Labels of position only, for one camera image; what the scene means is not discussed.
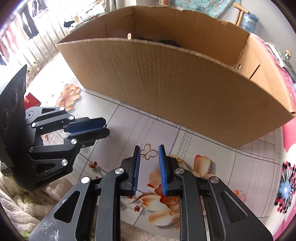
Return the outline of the floral table cloth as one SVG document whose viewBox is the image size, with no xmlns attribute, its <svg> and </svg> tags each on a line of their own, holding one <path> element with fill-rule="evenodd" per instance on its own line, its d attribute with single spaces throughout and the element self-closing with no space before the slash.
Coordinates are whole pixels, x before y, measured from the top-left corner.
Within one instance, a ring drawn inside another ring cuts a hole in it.
<svg viewBox="0 0 296 241">
<path fill-rule="evenodd" d="M 120 221 L 180 240 L 272 240 L 261 222 L 278 192 L 280 128 L 239 148 L 113 101 L 110 135 L 30 240 L 120 240 Z"/>
</svg>

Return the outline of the gold butterfly pendant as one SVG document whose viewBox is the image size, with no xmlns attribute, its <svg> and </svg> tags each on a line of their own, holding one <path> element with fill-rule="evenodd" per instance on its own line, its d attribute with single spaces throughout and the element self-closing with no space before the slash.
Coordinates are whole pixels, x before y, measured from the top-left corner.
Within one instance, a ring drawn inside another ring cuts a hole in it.
<svg viewBox="0 0 296 241">
<path fill-rule="evenodd" d="M 145 160 L 150 160 L 150 159 L 155 158 L 155 157 L 158 156 L 158 151 L 152 149 L 151 144 L 147 143 L 147 144 L 144 144 L 143 148 L 141 149 L 140 155 Z"/>
</svg>

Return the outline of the blue water bottle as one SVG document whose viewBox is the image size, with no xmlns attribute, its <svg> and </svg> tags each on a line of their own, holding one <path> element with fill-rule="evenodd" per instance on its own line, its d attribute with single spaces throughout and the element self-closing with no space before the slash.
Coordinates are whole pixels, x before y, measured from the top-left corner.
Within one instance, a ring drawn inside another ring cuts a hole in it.
<svg viewBox="0 0 296 241">
<path fill-rule="evenodd" d="M 253 13 L 244 13 L 240 27 L 249 33 L 254 33 L 259 18 Z"/>
</svg>

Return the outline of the pink floral quilt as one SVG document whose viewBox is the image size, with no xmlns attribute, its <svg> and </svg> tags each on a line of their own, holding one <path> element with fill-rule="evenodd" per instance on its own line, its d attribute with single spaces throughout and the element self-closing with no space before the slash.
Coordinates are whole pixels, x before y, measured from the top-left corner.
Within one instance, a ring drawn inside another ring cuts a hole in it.
<svg viewBox="0 0 296 241">
<path fill-rule="evenodd" d="M 290 51 L 283 52 L 270 42 L 265 44 L 273 54 L 274 62 L 285 80 L 292 100 L 295 101 L 295 70 L 290 64 Z M 281 127 L 281 134 L 280 184 L 265 226 L 274 240 L 295 240 L 295 118 Z"/>
</svg>

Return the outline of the gold knot charm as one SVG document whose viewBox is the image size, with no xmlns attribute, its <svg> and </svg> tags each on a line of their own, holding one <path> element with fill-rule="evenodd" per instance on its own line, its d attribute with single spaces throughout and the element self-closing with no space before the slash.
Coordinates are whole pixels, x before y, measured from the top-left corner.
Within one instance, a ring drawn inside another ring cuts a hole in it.
<svg viewBox="0 0 296 241">
<path fill-rule="evenodd" d="M 176 159 L 179 165 L 181 165 L 183 163 L 183 160 L 176 155 L 170 155 L 170 157 Z"/>
</svg>

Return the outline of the brown cardboard box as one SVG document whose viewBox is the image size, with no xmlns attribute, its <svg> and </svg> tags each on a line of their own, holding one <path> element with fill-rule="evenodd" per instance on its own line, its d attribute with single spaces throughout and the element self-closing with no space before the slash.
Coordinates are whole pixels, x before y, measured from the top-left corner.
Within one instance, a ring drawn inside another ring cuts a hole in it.
<svg viewBox="0 0 296 241">
<path fill-rule="evenodd" d="M 295 117 L 265 42 L 197 11 L 129 6 L 76 28 L 58 48 L 84 87 L 232 148 Z"/>
</svg>

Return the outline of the red gift box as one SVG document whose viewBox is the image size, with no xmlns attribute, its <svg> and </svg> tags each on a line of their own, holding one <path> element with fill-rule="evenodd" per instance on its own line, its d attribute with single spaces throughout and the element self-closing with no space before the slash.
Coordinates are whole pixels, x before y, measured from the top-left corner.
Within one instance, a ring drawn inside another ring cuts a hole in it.
<svg viewBox="0 0 296 241">
<path fill-rule="evenodd" d="M 26 95 L 24 99 L 25 110 L 31 107 L 40 106 L 40 105 L 41 105 L 41 102 L 36 97 L 34 97 L 30 92 Z"/>
</svg>

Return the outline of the teal floral hanging cloth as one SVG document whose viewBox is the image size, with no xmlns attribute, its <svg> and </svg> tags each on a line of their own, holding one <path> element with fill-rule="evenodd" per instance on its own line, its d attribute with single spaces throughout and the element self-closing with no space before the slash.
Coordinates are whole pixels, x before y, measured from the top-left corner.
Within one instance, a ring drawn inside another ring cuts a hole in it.
<svg viewBox="0 0 296 241">
<path fill-rule="evenodd" d="M 218 18 L 232 7 L 233 3 L 240 4 L 241 0 L 174 0 L 171 3 L 185 10 L 199 11 L 212 18 Z"/>
</svg>

